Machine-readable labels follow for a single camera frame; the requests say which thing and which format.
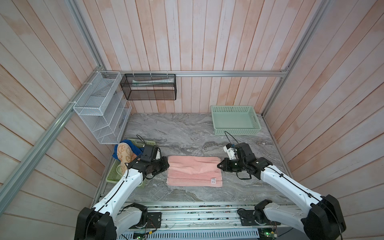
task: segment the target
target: blue cloth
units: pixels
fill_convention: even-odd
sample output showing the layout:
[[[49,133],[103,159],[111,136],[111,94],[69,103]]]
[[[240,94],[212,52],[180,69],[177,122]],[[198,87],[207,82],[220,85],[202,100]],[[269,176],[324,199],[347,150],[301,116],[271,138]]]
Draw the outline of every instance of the blue cloth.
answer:
[[[125,142],[126,144],[128,144],[130,147],[131,147],[131,150],[134,154],[136,154],[137,156],[143,151],[143,147],[142,148],[138,148],[136,147],[131,140],[128,140],[128,139],[125,139],[121,142]],[[114,153],[112,155],[115,159],[119,160],[118,159],[118,145],[116,144],[115,145],[115,149],[114,149]]]

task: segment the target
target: black cable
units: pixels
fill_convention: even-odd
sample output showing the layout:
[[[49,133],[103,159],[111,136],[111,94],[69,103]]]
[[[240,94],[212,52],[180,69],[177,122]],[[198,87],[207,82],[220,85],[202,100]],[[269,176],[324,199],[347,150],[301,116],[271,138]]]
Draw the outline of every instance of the black cable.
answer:
[[[155,225],[153,225],[153,223],[152,223],[152,219],[150,219],[150,218],[148,218],[148,219],[151,220],[151,225],[153,226],[153,228],[154,228],[155,230],[153,230],[153,231],[149,231],[149,232],[145,233],[145,235],[149,235],[149,234],[152,234],[152,233],[154,233],[154,232],[157,231],[157,227],[155,227]]]
[[[224,133],[225,133],[225,136],[226,136],[227,138],[228,138],[228,136],[227,136],[227,133],[228,133],[229,136],[231,136],[231,137],[237,142],[237,144],[240,145],[239,142],[236,140],[236,138],[234,138],[229,132],[224,131]]]
[[[283,236],[284,234],[286,234],[287,232],[290,232],[293,228],[291,228],[290,230],[286,231],[285,233],[281,234],[280,236],[278,235],[277,237],[281,237]]]
[[[336,223],[337,223],[337,226],[339,227],[339,232],[340,232],[340,239],[343,240],[343,235],[341,234],[341,228],[340,228],[340,223],[339,221],[337,220],[336,216],[333,214],[333,212],[327,207],[327,205],[325,205],[324,203],[320,202],[321,204],[323,204],[324,207],[326,207],[328,209],[328,211],[332,214],[333,218],[336,220]]]
[[[340,223],[339,221],[337,220],[336,216],[333,214],[333,212],[327,207],[327,205],[325,205],[324,203],[322,203],[319,199],[317,199],[315,196],[313,196],[312,194],[306,192],[305,190],[301,189],[299,186],[297,186],[296,184],[294,184],[293,182],[291,182],[289,179],[287,179],[286,177],[284,177],[283,173],[279,173],[278,171],[274,170],[277,174],[279,174],[281,177],[283,177],[285,180],[289,181],[291,184],[293,184],[295,187],[297,187],[298,189],[300,189],[301,191],[305,192],[309,197],[313,197],[314,199],[316,199],[317,201],[319,201],[319,203],[321,203],[324,207],[326,207],[328,209],[328,211],[332,214],[333,218],[335,219],[336,223],[337,223],[337,226],[339,227],[339,232],[340,232],[340,238],[341,240],[343,240],[343,235],[341,233],[341,228],[340,228]]]
[[[129,205],[123,207],[123,208],[120,210],[119,214],[121,214],[121,213],[124,211],[124,209],[126,209],[126,208],[128,208],[128,207],[129,207]]]
[[[144,143],[144,145],[146,144],[145,141],[144,141],[144,138],[142,138],[139,134],[136,134],[136,137],[137,137],[142,143]]]
[[[136,161],[139,159],[139,157],[143,154],[143,150],[137,155],[131,162]]]
[[[269,224],[271,224],[271,227],[275,228],[275,230],[272,229],[272,231],[276,232],[276,234],[277,234],[277,223],[275,222],[275,225],[273,226],[272,222],[270,220],[268,220],[268,221],[269,221]]]
[[[118,189],[116,190],[116,192],[112,195],[112,197],[110,197],[109,199],[108,199],[108,201],[105,203],[105,205],[107,205],[107,203],[116,195],[116,193],[119,191],[119,189],[121,188],[121,186],[123,185],[123,183],[125,183],[125,181],[122,181],[121,182],[121,184],[120,184],[120,186],[118,187]]]
[[[237,214],[238,214],[241,218],[245,218],[245,219],[246,219],[247,221],[249,221],[249,222],[251,222],[251,221],[254,220],[253,218],[249,219],[248,217],[242,215],[242,214],[240,213],[240,211],[246,211],[246,209],[242,209],[242,208],[237,209],[236,212],[237,212]]]
[[[157,148],[158,150],[159,150],[159,153],[160,153],[160,158],[162,157],[162,155],[161,155],[161,150],[160,150],[160,148],[158,147]],[[153,179],[155,176],[152,176],[152,178],[148,178],[148,177],[145,177],[146,179],[148,179],[148,180],[151,180],[151,179]]]
[[[250,180],[250,179],[252,179],[252,175],[250,175],[249,173],[248,173],[248,174],[249,174],[249,178],[241,178],[241,177],[239,177],[237,174],[238,174],[238,172],[236,173],[236,176],[237,176],[237,178],[240,179],[240,180]]]
[[[128,238],[126,238],[123,234],[121,236],[123,236],[126,240],[128,240]]]
[[[145,239],[147,239],[147,235],[145,235],[145,232],[147,231],[147,227],[148,227],[148,222],[145,224],[145,230],[144,230],[144,234],[143,234],[143,236],[145,237]]]
[[[227,137],[227,139],[229,141],[229,144],[232,146],[231,140],[229,140],[229,137],[227,136],[227,131],[224,131],[224,133],[225,133],[225,136]]]
[[[104,207],[104,205],[103,206],[101,206],[101,208],[99,209],[99,210],[97,210],[96,212],[99,212],[102,208]]]

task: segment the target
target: aluminum frame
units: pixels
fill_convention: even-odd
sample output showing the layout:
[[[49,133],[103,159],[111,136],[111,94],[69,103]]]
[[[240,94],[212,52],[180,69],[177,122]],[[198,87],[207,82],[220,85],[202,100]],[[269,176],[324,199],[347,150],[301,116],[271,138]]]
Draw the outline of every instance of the aluminum frame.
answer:
[[[105,69],[105,64],[104,64],[103,60],[101,59],[100,53],[96,48],[96,45],[93,41],[91,34],[89,33],[89,30],[87,28],[87,25],[85,24],[84,18],[81,14],[81,11],[79,9],[79,6],[78,6],[76,0],[66,0],[66,4],[68,5],[69,9],[71,10],[71,14],[74,17],[77,26],[79,27],[79,29],[83,33],[84,39],[87,42],[87,44],[88,44],[88,46],[92,52],[93,58],[96,60],[96,63],[99,66],[102,66],[103,69]]]
[[[269,112],[269,110],[272,107],[272,104],[276,100],[278,94],[283,88],[283,85],[286,83],[286,80],[288,79],[291,71],[293,68],[295,68],[298,60],[300,59],[301,55],[307,48],[309,42],[312,40],[314,33],[316,32],[317,28],[320,25],[321,20],[323,19],[325,13],[329,9],[329,6],[332,5],[334,0],[322,0],[320,3],[319,8],[317,9],[315,15],[313,16],[313,19],[311,20],[310,25],[308,26],[307,30],[304,33],[303,38],[301,39],[294,55],[292,56],[292,59],[289,61],[288,66],[286,68],[286,75],[282,77],[282,79],[277,84],[275,90],[273,91],[271,97],[269,98],[267,104],[265,105],[264,111],[262,112],[262,116],[266,116]]]
[[[120,71],[121,74],[175,74],[176,77],[284,77],[285,70],[254,71]]]
[[[283,168],[284,168],[284,170],[285,170],[285,173],[286,173],[289,177],[293,178],[293,174],[292,174],[291,170],[290,170],[289,167],[288,167],[288,164],[287,164],[287,162],[286,162],[286,160],[285,160],[285,157],[284,157],[283,153],[281,152],[281,150],[280,150],[280,148],[279,148],[279,144],[277,143],[276,138],[275,138],[275,136],[273,135],[271,128],[269,127],[269,125],[268,125],[268,123],[266,122],[265,119],[264,119],[264,122],[265,122],[266,128],[268,129],[269,134],[270,134],[271,137],[272,137],[272,141],[273,141],[273,143],[275,144],[275,146],[277,146],[277,152],[279,153],[280,158],[283,160],[282,163],[283,163]]]
[[[99,71],[101,68],[102,67],[100,66],[96,68],[95,71]],[[90,82],[94,75],[96,75],[96,72],[89,76],[86,82]],[[71,101],[68,102],[63,108],[51,126],[49,126],[43,135],[36,141],[36,144],[29,150],[21,163],[17,165],[11,176],[5,181],[4,185],[0,189],[0,215],[3,214],[5,209],[12,202],[23,184],[27,181],[28,177],[39,164],[40,160],[56,140],[57,136],[71,119],[72,114],[74,113],[73,106],[86,89],[85,85],[86,84],[82,85]]]

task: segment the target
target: vent grille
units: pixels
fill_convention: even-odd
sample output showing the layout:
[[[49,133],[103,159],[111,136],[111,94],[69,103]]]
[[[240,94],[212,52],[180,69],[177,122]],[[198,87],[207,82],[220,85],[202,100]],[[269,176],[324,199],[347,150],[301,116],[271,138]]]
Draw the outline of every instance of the vent grille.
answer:
[[[133,239],[134,231],[126,231],[123,235],[131,240]],[[242,228],[242,229],[207,229],[207,230],[158,230],[150,235],[148,239],[255,239],[259,238],[257,228]]]

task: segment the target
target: black mesh basket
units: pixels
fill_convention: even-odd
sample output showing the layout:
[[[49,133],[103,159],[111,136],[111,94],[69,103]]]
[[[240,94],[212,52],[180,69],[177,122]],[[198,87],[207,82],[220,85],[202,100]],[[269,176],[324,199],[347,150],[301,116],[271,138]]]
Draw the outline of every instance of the black mesh basket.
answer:
[[[120,86],[127,100],[176,100],[175,74],[125,74]]]

